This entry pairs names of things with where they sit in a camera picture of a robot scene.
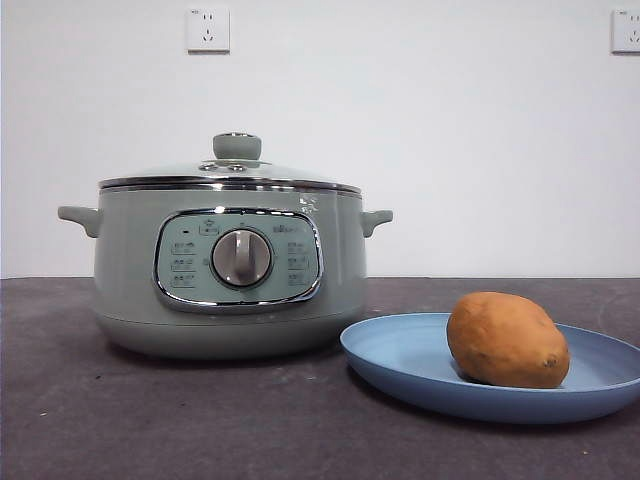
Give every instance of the cooker handle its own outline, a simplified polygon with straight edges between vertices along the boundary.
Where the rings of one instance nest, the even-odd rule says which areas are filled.
[[[375,212],[362,212],[360,222],[362,223],[362,232],[364,238],[373,235],[373,230],[383,223],[393,220],[393,212],[391,210],[376,210]]]
[[[58,207],[58,218],[79,223],[84,227],[91,238],[98,238],[100,224],[102,223],[102,212],[97,208],[87,207]]]

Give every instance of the control panel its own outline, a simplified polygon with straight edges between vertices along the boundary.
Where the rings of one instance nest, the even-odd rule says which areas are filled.
[[[322,275],[313,222],[297,212],[223,208],[179,212],[163,224],[154,266],[172,304],[204,310],[306,300]]]

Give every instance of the potato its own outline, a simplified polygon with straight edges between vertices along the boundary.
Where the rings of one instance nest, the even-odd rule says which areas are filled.
[[[464,373],[492,385],[554,388],[569,371],[562,332],[540,305],[517,295],[465,295],[447,322],[447,341]]]

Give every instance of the cooker base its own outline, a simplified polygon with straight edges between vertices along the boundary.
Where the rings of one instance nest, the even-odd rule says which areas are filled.
[[[362,308],[317,318],[243,325],[159,325],[96,314],[114,343],[139,353],[181,359],[243,359],[284,355],[337,338]]]

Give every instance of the chrome trim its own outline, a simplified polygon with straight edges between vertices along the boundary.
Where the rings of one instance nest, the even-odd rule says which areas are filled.
[[[333,193],[345,197],[362,199],[360,193],[348,192],[345,190],[334,190],[325,188],[300,188],[286,185],[242,185],[242,184],[222,184],[222,183],[193,183],[174,185],[127,185],[122,187],[106,187],[100,190],[103,193],[112,192],[135,192],[138,190],[213,190],[216,192],[227,190],[244,190],[253,192],[296,192],[296,193]]]
[[[228,165],[227,168],[232,172],[244,172],[247,169],[247,167],[241,163],[232,163],[231,165]]]
[[[262,214],[269,215],[286,215],[302,218],[306,221],[311,230],[313,231],[313,236],[316,244],[316,255],[318,258],[318,275],[315,280],[311,284],[311,286],[305,290],[304,292],[294,295],[292,297],[281,298],[279,300],[266,300],[260,302],[205,302],[205,301],[196,301],[196,300],[188,300],[186,298],[178,297],[164,287],[160,278],[158,276],[158,261],[160,257],[160,243],[162,240],[162,234],[164,233],[164,229],[167,224],[176,217],[188,216],[188,215],[225,215],[225,214],[253,214],[260,215],[258,212],[263,212]],[[215,274],[213,274],[213,278],[218,281]],[[289,210],[279,210],[273,208],[245,208],[245,207],[216,207],[216,208],[201,208],[195,210],[182,210],[179,212],[174,212],[165,218],[160,226],[160,230],[158,231],[158,240],[156,241],[156,251],[153,259],[153,283],[156,286],[156,291],[160,295],[160,299],[169,307],[174,308],[176,310],[184,311],[184,312],[194,312],[194,313],[253,313],[253,311],[258,310],[260,312],[265,310],[265,307],[273,307],[278,305],[285,305],[287,303],[296,303],[303,302],[313,298],[316,293],[318,293],[318,289],[320,288],[320,283],[322,280],[322,276],[324,275],[324,257],[322,255],[322,247],[320,245],[320,235],[318,233],[318,227],[314,223],[311,218],[300,213],[300,212],[292,212]]]
[[[202,162],[200,165],[198,165],[198,170],[202,170],[205,172],[216,170],[217,168],[218,165],[216,165],[216,162]]]
[[[244,133],[244,132],[220,133],[220,134],[216,135],[216,137],[251,137],[251,138],[256,138],[255,135],[251,135],[250,133]]]
[[[101,181],[98,186],[100,189],[112,187],[128,187],[137,185],[157,185],[157,186],[173,186],[173,185],[254,185],[254,186],[282,186],[282,187],[300,187],[314,190],[339,190],[343,192],[361,193],[358,187],[344,185],[340,183],[317,182],[313,180],[277,180],[261,177],[237,177],[237,176],[220,176],[220,177],[200,177],[200,176],[160,176],[160,177],[123,177],[111,178]]]

